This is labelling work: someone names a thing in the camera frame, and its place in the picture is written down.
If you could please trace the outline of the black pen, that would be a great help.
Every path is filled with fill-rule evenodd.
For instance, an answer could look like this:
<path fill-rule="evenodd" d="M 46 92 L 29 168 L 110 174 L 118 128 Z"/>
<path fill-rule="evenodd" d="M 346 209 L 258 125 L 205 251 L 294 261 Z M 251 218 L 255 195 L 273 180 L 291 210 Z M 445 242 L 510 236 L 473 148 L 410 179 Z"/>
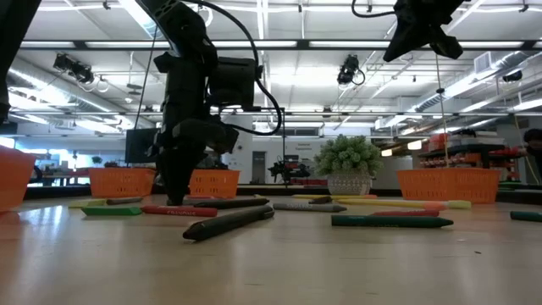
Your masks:
<path fill-rule="evenodd" d="M 191 241 L 204 241 L 253 222 L 270 219 L 273 216 L 274 209 L 268 205 L 248 208 L 214 219 L 196 222 L 183 233 L 183 238 Z"/>
<path fill-rule="evenodd" d="M 232 209 L 232 208 L 248 208 L 266 205 L 269 200 L 265 197 L 253 197 L 244 199 L 228 199 L 214 200 L 195 203 L 195 208 L 216 208 L 216 209 Z"/>

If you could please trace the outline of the shelf with orange boxes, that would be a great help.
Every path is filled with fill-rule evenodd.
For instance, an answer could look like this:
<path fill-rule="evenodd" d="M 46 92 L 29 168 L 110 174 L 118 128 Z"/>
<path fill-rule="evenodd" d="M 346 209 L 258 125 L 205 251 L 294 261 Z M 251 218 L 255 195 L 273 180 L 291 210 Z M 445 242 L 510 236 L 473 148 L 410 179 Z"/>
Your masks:
<path fill-rule="evenodd" d="M 422 168 L 471 167 L 496 169 L 501 172 L 501 182 L 520 182 L 517 160 L 523 154 L 519 147 L 506 144 L 495 131 L 457 130 L 439 133 L 423 144 L 419 154 Z"/>

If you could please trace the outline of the red pen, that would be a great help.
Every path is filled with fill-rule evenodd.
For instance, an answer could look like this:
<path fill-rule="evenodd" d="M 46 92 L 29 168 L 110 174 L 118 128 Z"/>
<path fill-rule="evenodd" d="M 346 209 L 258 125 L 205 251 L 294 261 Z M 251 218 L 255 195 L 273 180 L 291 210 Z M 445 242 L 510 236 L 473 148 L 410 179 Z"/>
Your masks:
<path fill-rule="evenodd" d="M 174 207 L 174 206 L 143 206 L 141 211 L 145 214 L 166 214 L 177 216 L 193 217 L 216 217 L 218 210 L 216 208 L 194 208 L 194 207 Z"/>
<path fill-rule="evenodd" d="M 410 210 L 410 211 L 383 211 L 372 213 L 372 216 L 393 216 L 393 217 L 406 217 L 406 216 L 419 216 L 419 217 L 439 217 L 440 212 L 438 210 Z"/>

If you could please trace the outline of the black monitor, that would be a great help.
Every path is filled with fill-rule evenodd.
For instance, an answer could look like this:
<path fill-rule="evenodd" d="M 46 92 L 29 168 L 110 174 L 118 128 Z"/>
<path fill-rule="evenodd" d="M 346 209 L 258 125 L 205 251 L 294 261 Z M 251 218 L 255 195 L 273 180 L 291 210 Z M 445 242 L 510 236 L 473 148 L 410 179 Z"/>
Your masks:
<path fill-rule="evenodd" d="M 127 130 L 125 162 L 128 164 L 154 163 L 157 157 L 154 152 L 150 151 L 150 148 L 153 146 L 155 135 L 158 132 L 158 128 Z"/>

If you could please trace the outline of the person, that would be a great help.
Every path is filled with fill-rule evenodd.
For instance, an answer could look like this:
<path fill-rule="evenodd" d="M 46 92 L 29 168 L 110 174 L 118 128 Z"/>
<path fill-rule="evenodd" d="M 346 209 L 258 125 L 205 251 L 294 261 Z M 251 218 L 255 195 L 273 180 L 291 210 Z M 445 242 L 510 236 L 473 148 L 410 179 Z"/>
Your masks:
<path fill-rule="evenodd" d="M 526 151 L 535 161 L 539 176 L 542 179 L 542 129 L 530 129 L 523 135 L 523 141 L 527 144 Z"/>

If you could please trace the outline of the green artificial potted plant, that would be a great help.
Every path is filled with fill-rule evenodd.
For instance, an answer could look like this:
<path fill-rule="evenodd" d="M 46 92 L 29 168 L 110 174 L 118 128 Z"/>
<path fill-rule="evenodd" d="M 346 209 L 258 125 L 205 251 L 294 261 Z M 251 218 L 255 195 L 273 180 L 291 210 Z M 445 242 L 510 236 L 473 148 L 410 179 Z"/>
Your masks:
<path fill-rule="evenodd" d="M 367 195 L 372 179 L 384 166 L 379 148 L 365 136 L 339 135 L 326 141 L 314 162 L 332 195 Z"/>

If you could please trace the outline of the white pencil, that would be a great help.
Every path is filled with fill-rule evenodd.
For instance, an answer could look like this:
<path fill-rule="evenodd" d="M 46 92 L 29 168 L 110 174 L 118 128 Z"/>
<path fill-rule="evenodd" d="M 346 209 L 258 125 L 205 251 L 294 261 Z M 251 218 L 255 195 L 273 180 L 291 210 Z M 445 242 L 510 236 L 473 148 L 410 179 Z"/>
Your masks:
<path fill-rule="evenodd" d="M 442 201 L 419 201 L 419 202 L 442 202 Z M 448 209 L 470 209 L 472 204 L 469 201 L 447 201 L 442 202 L 448 205 Z"/>

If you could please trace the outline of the white round pillar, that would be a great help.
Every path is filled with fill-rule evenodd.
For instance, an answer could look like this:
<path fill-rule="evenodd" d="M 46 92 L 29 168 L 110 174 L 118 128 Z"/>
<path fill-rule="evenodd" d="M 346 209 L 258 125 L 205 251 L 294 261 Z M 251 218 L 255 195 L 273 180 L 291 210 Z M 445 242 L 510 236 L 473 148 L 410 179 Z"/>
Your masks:
<path fill-rule="evenodd" d="M 252 129 L 252 116 L 231 115 L 224 122 Z M 233 152 L 222 156 L 223 163 L 229 169 L 240 171 L 240 184 L 248 184 L 252 179 L 252 144 L 252 134 L 240 130 Z"/>

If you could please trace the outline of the orange plastic slotted bin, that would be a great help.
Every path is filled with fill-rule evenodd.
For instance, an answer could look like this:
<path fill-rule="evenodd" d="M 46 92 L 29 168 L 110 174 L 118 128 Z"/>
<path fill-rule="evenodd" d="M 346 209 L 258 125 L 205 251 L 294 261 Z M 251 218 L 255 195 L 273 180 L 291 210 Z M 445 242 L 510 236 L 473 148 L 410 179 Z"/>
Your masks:
<path fill-rule="evenodd" d="M 501 172 L 495 169 L 439 168 L 397 172 L 401 194 L 409 200 L 463 200 L 494 203 Z"/>
<path fill-rule="evenodd" d="M 154 169 L 89 169 L 91 195 L 95 198 L 145 197 L 151 194 Z"/>
<path fill-rule="evenodd" d="M 35 161 L 29 153 L 0 146 L 0 212 L 23 202 Z"/>
<path fill-rule="evenodd" d="M 196 197 L 236 197 L 240 171 L 195 169 L 190 180 L 190 195 Z"/>

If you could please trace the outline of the green eraser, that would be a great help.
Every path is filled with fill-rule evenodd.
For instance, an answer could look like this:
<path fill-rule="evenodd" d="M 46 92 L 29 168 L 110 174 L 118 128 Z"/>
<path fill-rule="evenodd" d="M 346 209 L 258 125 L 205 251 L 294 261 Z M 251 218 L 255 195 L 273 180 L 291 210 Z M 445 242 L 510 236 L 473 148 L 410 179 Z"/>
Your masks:
<path fill-rule="evenodd" d="M 82 208 L 81 211 L 86 216 L 136 216 L 136 215 L 142 214 L 142 210 L 138 207 L 128 207 L 128 208 L 88 207 L 88 208 Z"/>

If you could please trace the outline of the grey pen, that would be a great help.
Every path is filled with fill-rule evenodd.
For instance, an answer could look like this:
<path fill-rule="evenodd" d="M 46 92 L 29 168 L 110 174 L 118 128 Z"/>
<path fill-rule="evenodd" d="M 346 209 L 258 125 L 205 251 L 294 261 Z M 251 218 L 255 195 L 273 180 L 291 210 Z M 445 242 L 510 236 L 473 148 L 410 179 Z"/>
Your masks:
<path fill-rule="evenodd" d="M 108 206 L 113 206 L 113 205 L 121 205 L 121 204 L 129 204 L 129 203 L 141 202 L 142 200 L 143 200 L 142 197 L 109 198 L 109 199 L 106 200 L 106 204 Z"/>
<path fill-rule="evenodd" d="M 273 208 L 275 210 L 308 211 L 322 213 L 339 213 L 347 210 L 347 208 L 335 204 L 312 205 L 298 203 L 275 203 L 273 205 Z"/>

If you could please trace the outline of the dark green crayon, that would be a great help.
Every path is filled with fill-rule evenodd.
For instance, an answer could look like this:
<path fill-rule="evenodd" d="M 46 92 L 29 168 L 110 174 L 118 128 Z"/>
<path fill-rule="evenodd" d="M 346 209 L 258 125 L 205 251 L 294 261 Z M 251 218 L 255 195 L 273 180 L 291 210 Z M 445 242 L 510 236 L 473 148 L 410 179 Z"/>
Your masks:
<path fill-rule="evenodd" d="M 425 216 L 359 216 L 332 215 L 333 226 L 441 228 L 453 225 L 454 221 L 440 217 Z"/>
<path fill-rule="evenodd" d="M 514 220 L 542 223 L 542 213 L 539 212 L 511 211 L 510 218 Z"/>

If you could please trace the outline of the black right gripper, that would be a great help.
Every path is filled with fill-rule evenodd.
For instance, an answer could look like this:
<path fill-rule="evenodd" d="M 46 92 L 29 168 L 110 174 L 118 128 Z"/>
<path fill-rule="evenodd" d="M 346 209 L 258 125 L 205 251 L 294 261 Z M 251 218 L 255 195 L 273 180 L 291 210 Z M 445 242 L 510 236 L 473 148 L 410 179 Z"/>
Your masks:
<path fill-rule="evenodd" d="M 446 35 L 441 26 L 452 21 L 451 15 L 462 3 L 463 0 L 397 0 L 397 27 L 384 61 L 393 61 L 426 45 L 440 56 L 459 58 L 462 46 L 454 36 Z"/>

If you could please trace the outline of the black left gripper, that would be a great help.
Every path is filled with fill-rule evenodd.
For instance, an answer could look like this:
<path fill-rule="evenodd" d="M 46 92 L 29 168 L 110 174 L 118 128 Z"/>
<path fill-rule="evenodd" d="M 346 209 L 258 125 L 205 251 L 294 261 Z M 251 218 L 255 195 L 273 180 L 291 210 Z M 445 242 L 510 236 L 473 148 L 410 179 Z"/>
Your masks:
<path fill-rule="evenodd" d="M 194 168 L 206 157 L 204 150 L 232 153 L 238 132 L 210 114 L 201 63 L 169 53 L 156 57 L 154 63 L 167 75 L 162 127 L 155 135 L 154 152 L 169 205 L 180 206 Z"/>

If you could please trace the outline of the grey door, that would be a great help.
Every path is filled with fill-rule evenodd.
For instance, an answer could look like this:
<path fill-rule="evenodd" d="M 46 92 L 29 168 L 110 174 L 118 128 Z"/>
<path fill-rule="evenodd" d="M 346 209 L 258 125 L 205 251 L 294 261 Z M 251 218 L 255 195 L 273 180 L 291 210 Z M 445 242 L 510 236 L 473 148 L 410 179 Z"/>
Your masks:
<path fill-rule="evenodd" d="M 266 182 L 266 153 L 254 151 L 252 153 L 252 184 L 264 184 Z"/>

